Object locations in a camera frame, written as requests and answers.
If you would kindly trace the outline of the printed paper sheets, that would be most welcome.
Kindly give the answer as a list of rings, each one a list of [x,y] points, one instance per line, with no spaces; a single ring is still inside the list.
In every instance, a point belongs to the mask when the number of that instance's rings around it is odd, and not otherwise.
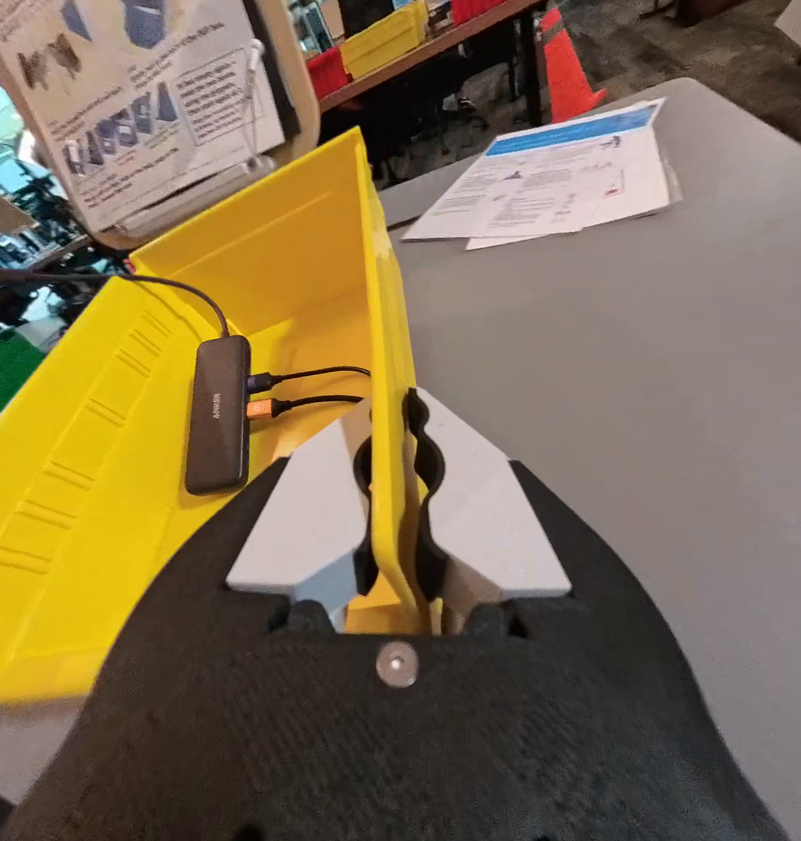
[[[403,240],[481,250],[666,210],[681,194],[655,130],[665,103],[496,137]]]

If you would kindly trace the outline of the small red bin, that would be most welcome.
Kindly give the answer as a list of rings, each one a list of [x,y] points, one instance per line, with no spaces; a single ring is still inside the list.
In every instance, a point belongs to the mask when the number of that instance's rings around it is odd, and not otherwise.
[[[341,90],[352,80],[345,68],[339,46],[333,46],[310,58],[307,61],[307,70],[318,100]]]

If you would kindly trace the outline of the long wooden table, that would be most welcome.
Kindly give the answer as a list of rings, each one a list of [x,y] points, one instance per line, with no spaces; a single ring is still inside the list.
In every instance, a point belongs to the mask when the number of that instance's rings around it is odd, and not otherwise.
[[[543,48],[539,46],[536,24],[547,13],[549,6],[548,1],[508,1],[491,7],[478,17],[448,28],[403,56],[321,98],[320,113],[329,113],[500,23],[518,22],[524,66],[526,118],[530,126],[539,127],[547,123],[550,117],[542,100],[542,89],[547,80],[546,60]]]

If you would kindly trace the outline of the grey desk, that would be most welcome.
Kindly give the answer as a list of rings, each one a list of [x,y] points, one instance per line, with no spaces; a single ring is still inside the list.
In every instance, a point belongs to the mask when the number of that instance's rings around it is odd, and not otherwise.
[[[801,147],[696,81],[646,96],[679,204],[389,235],[416,385],[511,458],[572,594],[424,636],[229,589],[341,412],[293,413],[0,839],[801,839]]]

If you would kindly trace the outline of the small yellow storage bin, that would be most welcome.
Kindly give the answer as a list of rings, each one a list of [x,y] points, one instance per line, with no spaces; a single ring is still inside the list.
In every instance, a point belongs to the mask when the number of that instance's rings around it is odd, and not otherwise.
[[[346,73],[359,80],[424,44],[427,39],[426,1],[409,2],[340,46]]]

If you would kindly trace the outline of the black cable orange plugs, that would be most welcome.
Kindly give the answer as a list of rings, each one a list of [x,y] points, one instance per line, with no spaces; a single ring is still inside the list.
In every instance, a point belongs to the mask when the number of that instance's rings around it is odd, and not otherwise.
[[[348,394],[316,395],[292,400],[270,397],[249,402],[246,407],[246,415],[250,421],[276,419],[292,410],[305,407],[316,405],[357,405],[363,400],[364,397]]]

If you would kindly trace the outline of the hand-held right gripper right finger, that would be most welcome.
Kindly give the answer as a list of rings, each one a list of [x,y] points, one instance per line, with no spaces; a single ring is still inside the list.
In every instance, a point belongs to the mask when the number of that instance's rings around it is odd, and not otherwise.
[[[479,605],[556,598],[572,584],[515,464],[429,392],[407,394],[420,502],[415,570],[440,633],[458,634]]]

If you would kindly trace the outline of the orange traffic cone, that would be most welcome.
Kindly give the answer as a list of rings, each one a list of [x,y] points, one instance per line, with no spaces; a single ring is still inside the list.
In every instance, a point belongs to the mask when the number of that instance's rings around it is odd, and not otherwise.
[[[552,123],[574,120],[599,107],[607,91],[591,87],[557,7],[542,16],[541,33]]]

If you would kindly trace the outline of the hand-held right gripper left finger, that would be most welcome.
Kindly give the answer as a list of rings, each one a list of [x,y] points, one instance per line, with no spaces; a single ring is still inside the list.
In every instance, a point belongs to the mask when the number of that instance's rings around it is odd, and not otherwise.
[[[374,587],[371,402],[285,459],[226,577],[229,589],[316,602],[345,630],[349,604]]]

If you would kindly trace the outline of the black cable blue plugs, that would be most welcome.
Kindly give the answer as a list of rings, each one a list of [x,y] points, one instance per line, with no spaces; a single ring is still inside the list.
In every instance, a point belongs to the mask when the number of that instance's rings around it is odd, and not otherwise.
[[[251,374],[247,378],[247,393],[251,395],[266,394],[272,391],[279,384],[285,382],[343,373],[351,373],[369,377],[371,376],[371,371],[369,369],[351,365],[320,367],[317,369],[311,369],[307,371],[283,374],[271,372],[255,373]]]

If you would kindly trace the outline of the yellow plastic bin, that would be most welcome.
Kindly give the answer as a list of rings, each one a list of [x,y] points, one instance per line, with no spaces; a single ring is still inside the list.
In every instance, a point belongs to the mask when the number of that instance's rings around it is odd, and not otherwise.
[[[416,386],[403,280],[358,129],[131,255],[215,300],[256,370],[356,365],[330,385],[372,399],[378,587],[424,629],[403,520]],[[235,494],[184,488],[194,363],[219,322],[182,290],[112,279],[0,414],[0,706],[89,693],[174,553]]]

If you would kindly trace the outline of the large red bin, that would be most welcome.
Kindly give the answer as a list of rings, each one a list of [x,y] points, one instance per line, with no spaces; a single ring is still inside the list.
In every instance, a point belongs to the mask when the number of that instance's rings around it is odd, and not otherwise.
[[[468,23],[492,8],[499,6],[505,1],[490,0],[490,1],[450,1],[452,22],[454,26],[460,26]]]

